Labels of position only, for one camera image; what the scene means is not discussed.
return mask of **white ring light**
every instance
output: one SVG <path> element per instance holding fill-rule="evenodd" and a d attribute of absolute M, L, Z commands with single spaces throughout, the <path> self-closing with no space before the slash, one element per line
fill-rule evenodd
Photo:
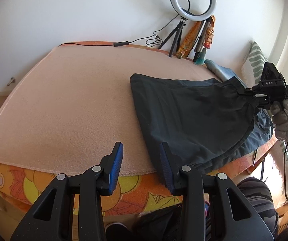
<path fill-rule="evenodd" d="M 171 0 L 171 4 L 172 4 L 174 10 L 177 11 L 177 13 L 180 16 L 182 16 L 183 18 L 185 18 L 187 20 L 198 22 L 198 21 L 204 21 L 204 20 L 208 19 L 209 17 L 211 17 L 211 15 L 214 13 L 214 10 L 216 7 L 216 0 L 211 0 L 209 8 L 206 10 L 205 13 L 200 14 L 200 15 L 193 15 L 193 14 L 188 14 L 187 12 L 185 12 L 180 7 L 178 0 Z"/>

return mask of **orange patterned fabric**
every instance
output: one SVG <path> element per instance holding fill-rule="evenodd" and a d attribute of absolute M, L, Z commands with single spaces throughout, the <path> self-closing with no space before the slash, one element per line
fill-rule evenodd
<path fill-rule="evenodd" d="M 257 152 L 259 159 L 277 141 L 271 140 Z M 246 170 L 253 164 L 253 153 L 236 159 L 224 167 L 212 171 L 226 173 L 230 178 Z M 41 192 L 53 180 L 55 174 L 18 168 L 0 163 L 0 196 L 20 210 L 27 212 Z M 78 214 L 79 195 L 74 202 L 74 214 Z M 116 190 L 110 197 L 102 197 L 103 214 L 127 215 L 154 211 L 182 202 L 181 197 L 173 197 L 159 182 L 156 173 L 119 177 Z"/>

